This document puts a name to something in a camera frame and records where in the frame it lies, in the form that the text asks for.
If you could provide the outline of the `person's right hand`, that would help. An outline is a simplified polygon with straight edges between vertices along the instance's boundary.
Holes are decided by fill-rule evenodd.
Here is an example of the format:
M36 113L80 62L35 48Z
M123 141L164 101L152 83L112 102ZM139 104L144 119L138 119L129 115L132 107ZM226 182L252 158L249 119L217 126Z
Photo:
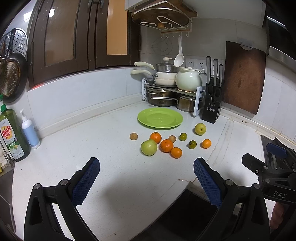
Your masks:
M276 204L274 205L271 220L269 223L270 228L272 230L276 230L280 226L280 224L283 221L284 213L285 213L285 207L281 203L276 202Z

